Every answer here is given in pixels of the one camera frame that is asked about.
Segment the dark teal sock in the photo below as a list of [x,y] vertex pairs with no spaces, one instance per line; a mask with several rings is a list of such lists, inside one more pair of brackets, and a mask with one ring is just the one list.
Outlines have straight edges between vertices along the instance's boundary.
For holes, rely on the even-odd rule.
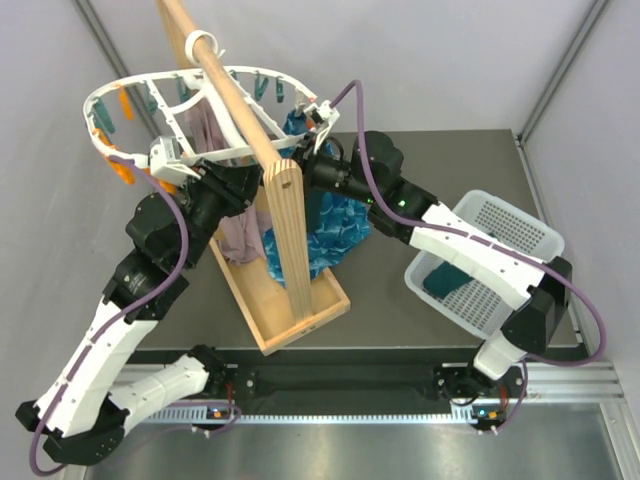
[[324,193],[314,189],[305,196],[306,233],[308,236],[314,234],[318,228],[323,198]]
[[438,299],[445,299],[449,294],[467,285],[473,280],[471,276],[443,262],[431,271],[423,280],[423,288]]

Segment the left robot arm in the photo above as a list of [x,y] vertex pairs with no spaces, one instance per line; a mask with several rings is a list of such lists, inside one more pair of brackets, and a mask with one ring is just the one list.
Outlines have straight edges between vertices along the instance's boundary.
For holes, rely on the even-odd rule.
[[161,371],[127,387],[114,382],[140,342],[163,320],[188,288],[183,273],[194,268],[220,221],[253,203],[262,170],[257,165],[225,167],[204,160],[176,193],[137,169],[152,193],[136,205],[125,231],[133,248],[116,266],[101,293],[94,318],[54,384],[16,410],[32,433],[29,461],[44,451],[67,466],[93,466],[110,456],[141,422],[191,396],[231,395],[232,375],[215,349],[197,345]]

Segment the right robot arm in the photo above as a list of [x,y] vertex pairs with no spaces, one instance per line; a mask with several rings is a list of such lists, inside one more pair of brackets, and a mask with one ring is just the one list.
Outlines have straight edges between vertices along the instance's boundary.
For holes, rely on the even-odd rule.
[[335,139],[307,133],[293,150],[305,182],[368,205],[369,222],[384,235],[459,270],[497,295],[509,314],[481,340],[474,358],[442,392],[468,401],[498,389],[508,370],[543,354],[568,307],[573,267],[562,256],[541,260],[457,215],[435,195],[405,179],[404,155],[393,140],[368,131],[345,155]]

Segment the blue patterned cloth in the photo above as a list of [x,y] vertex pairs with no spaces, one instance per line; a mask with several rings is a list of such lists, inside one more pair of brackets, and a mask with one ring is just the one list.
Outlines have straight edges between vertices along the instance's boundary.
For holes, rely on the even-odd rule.
[[[283,123],[285,134],[306,133],[309,128],[303,114],[290,111]],[[317,213],[315,227],[307,234],[310,279],[326,268],[338,265],[344,257],[371,233],[367,208],[362,202],[335,193],[313,193],[311,211]],[[262,234],[267,271],[281,286],[285,285],[273,228]]]

